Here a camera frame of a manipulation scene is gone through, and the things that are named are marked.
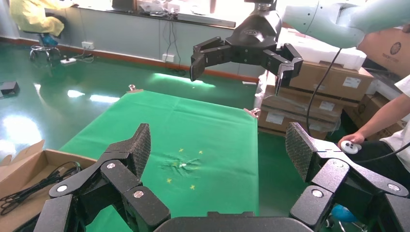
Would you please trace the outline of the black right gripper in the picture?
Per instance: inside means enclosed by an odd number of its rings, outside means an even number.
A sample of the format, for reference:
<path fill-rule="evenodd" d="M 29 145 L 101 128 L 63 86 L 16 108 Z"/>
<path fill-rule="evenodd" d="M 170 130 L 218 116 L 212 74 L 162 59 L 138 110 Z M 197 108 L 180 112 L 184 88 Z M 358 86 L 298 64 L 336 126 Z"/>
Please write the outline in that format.
<path fill-rule="evenodd" d="M 190 80 L 196 81 L 206 67 L 230 61 L 262 61 L 261 66 L 276 77 L 274 94 L 277 96 L 281 87 L 288 87 L 291 79 L 300 74 L 304 61 L 290 43 L 277 49 L 281 28 L 282 20 L 276 11 L 251 13 L 225 41 L 214 37 L 193 47 Z"/>

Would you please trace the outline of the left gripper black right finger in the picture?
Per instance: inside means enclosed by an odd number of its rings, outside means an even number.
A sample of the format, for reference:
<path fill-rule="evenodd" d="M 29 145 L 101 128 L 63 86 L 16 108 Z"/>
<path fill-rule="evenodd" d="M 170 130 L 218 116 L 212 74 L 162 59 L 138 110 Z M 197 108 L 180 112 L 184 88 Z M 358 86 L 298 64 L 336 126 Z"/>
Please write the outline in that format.
<path fill-rule="evenodd" d="M 403 185 L 350 160 L 336 144 L 310 137 L 297 122 L 288 125 L 285 145 L 308 183 L 291 208 L 294 219 L 318 232 L 339 204 L 369 232 L 409 231 L 409 191 Z"/>

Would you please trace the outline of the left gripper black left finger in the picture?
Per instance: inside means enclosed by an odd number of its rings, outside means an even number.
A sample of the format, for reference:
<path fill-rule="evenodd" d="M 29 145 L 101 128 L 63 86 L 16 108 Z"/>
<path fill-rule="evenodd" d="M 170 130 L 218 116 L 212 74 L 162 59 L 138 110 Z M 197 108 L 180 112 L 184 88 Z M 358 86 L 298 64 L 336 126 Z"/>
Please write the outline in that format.
<path fill-rule="evenodd" d="M 151 134 L 142 123 L 134 135 L 110 144 L 91 166 L 55 184 L 34 227 L 36 232 L 84 232 L 109 206 L 134 232 L 152 232 L 170 210 L 142 183 Z"/>

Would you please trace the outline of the operator hand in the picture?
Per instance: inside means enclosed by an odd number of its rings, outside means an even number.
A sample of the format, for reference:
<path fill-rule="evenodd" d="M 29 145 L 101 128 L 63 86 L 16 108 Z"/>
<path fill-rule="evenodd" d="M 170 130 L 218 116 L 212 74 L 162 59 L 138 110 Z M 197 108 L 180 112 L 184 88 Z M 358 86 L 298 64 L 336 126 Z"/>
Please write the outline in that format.
<path fill-rule="evenodd" d="M 363 136 L 362 133 L 360 133 L 360 132 L 355 132 L 355 133 L 353 133 L 353 134 L 345 135 L 344 137 L 342 137 L 342 138 L 339 140 L 337 146 L 338 146 L 339 148 L 342 148 L 342 145 L 341 145 L 341 144 L 342 144 L 343 141 L 350 141 L 351 143 L 360 145 L 361 143 L 364 142 L 364 140 L 365 140 L 365 136 Z"/>

